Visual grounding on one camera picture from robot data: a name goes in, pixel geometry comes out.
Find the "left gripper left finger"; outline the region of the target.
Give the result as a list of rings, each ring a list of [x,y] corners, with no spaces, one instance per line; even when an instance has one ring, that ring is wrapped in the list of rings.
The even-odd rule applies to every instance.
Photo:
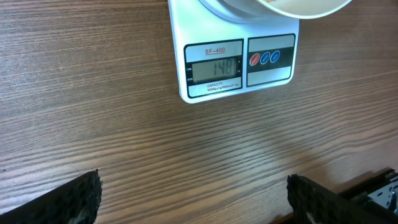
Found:
[[[93,224],[101,196],[102,181],[92,170],[2,214],[1,224]]]

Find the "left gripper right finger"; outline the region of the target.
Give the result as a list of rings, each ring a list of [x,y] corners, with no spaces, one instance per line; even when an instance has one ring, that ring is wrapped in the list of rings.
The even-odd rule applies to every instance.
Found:
[[[288,176],[287,191],[295,223],[397,223],[397,215],[373,203],[347,200],[302,175]]]

